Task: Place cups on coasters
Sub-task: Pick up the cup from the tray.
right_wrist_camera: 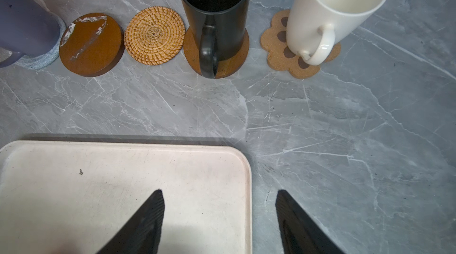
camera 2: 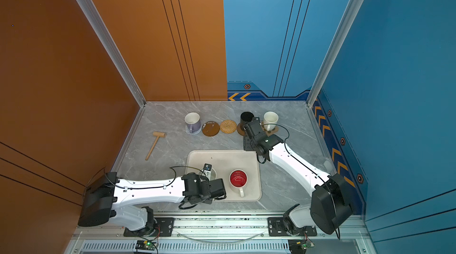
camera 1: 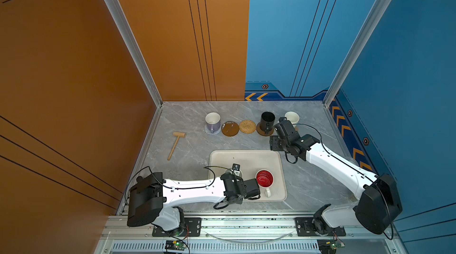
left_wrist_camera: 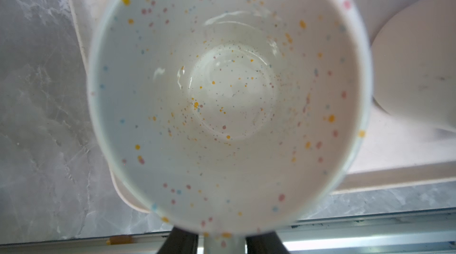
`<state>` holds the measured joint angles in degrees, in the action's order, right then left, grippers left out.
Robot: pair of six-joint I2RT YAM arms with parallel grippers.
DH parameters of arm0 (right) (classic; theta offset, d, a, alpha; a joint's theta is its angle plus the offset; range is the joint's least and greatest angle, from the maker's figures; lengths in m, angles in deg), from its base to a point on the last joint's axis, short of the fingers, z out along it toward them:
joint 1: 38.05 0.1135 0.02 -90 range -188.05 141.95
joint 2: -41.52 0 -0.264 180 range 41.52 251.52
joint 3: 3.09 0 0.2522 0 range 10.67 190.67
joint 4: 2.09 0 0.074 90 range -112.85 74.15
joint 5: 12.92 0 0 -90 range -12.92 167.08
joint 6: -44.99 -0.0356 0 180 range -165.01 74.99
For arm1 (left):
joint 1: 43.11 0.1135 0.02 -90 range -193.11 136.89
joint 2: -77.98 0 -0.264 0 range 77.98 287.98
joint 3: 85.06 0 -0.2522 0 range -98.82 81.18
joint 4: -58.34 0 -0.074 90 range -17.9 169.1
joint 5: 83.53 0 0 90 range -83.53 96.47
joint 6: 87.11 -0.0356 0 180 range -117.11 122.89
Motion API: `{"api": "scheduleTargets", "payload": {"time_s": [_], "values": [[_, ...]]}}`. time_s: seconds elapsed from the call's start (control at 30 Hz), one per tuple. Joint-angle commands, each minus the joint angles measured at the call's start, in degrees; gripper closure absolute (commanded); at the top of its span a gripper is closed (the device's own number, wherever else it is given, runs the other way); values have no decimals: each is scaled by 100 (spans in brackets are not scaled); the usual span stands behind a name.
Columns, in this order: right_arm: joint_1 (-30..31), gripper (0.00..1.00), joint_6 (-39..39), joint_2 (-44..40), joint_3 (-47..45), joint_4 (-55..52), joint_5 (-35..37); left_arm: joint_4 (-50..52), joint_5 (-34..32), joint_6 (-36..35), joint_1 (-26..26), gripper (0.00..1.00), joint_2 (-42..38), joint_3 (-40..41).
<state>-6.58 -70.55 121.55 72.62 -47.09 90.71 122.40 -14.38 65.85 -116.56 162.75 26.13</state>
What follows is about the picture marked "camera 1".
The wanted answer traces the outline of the white ribbed mug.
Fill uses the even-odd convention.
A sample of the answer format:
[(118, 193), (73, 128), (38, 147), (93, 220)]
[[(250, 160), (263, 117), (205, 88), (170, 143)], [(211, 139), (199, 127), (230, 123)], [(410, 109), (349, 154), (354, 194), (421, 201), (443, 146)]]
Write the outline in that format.
[(233, 175), (236, 175), (237, 177), (242, 178), (242, 172), (240, 170), (233, 170), (232, 169), (229, 172), (232, 173)]

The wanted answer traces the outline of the cream white mug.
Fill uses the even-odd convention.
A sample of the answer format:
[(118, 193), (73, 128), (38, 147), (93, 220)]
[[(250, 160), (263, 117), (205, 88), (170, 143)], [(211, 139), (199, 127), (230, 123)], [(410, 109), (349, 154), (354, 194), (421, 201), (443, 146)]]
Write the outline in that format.
[(296, 112), (286, 112), (285, 118), (290, 121), (290, 123), (295, 127), (299, 121), (300, 121), (300, 116)]

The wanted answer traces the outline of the red interior white mug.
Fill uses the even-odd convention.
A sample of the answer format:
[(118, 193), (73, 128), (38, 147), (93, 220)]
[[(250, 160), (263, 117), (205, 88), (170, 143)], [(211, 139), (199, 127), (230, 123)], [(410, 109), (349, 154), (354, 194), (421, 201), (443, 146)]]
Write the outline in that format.
[(274, 176), (272, 172), (269, 170), (259, 170), (256, 175), (255, 179), (260, 187), (262, 187), (265, 190), (266, 197), (270, 198), (272, 193), (271, 193), (271, 186), (274, 183)]

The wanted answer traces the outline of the black mug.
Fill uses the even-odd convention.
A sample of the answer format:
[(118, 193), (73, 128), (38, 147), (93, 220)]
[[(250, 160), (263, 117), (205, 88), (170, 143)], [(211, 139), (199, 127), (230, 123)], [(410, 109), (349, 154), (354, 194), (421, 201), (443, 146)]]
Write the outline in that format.
[(265, 133), (269, 134), (274, 126), (275, 115), (272, 112), (263, 112), (261, 115), (259, 129)]

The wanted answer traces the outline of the lavender mug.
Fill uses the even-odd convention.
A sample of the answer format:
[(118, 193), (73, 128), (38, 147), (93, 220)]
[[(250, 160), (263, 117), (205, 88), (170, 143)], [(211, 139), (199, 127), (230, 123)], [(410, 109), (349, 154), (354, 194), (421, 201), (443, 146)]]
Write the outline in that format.
[(205, 116), (205, 131), (208, 134), (218, 134), (221, 130), (221, 117), (217, 112)]

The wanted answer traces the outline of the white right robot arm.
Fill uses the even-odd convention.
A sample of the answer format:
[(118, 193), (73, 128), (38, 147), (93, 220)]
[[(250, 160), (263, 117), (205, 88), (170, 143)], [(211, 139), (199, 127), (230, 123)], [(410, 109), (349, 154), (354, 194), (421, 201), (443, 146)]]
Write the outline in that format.
[(319, 167), (342, 183), (355, 201), (342, 205), (326, 204), (313, 215), (316, 233), (326, 236), (338, 227), (362, 226), (376, 235), (393, 230), (393, 221), (402, 213), (397, 183), (389, 174), (381, 176), (365, 170), (344, 157), (333, 153), (322, 135), (300, 135), (295, 125), (285, 117), (274, 125), (270, 138), (273, 151), (283, 151)]

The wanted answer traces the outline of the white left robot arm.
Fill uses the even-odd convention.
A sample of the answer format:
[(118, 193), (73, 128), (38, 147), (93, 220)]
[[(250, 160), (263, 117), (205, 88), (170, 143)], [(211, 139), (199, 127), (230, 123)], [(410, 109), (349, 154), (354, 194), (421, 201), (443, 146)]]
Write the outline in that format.
[(128, 193), (127, 226), (151, 224), (167, 234), (180, 235), (187, 228), (182, 205), (210, 202), (215, 210), (222, 210), (261, 198), (257, 180), (241, 178), (238, 165), (226, 169), (221, 176), (216, 176), (213, 168), (205, 166), (213, 174), (207, 180), (172, 180), (164, 178), (162, 172), (152, 171), (146, 177), (138, 175)]

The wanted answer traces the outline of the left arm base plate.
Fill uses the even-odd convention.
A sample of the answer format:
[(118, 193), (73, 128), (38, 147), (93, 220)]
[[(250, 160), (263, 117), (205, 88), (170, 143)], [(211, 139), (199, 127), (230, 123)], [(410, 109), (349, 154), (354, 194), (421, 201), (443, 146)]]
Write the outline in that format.
[(184, 217), (184, 228), (173, 231), (164, 231), (161, 227), (154, 227), (153, 237), (200, 237), (201, 235), (201, 218), (199, 217)]

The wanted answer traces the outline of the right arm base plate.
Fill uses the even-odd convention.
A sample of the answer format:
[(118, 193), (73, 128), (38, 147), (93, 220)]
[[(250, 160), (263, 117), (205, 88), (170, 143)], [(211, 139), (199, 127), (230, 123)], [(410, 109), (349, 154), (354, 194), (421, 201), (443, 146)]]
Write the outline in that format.
[(294, 219), (298, 236), (346, 236), (344, 227), (331, 228), (319, 218), (296, 217)]

